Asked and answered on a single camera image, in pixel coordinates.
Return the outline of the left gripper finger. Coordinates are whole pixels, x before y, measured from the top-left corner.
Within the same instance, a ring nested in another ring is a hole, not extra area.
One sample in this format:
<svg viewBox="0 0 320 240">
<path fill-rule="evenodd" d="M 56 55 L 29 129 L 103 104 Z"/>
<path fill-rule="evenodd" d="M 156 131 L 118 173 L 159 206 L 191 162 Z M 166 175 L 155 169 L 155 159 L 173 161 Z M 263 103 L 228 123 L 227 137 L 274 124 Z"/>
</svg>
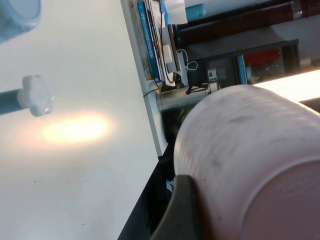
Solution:
<svg viewBox="0 0 320 240">
<path fill-rule="evenodd" d="M 189 175 L 176 175 L 168 207 L 151 236 L 152 240 L 203 240 L 195 181 Z"/>
</svg>

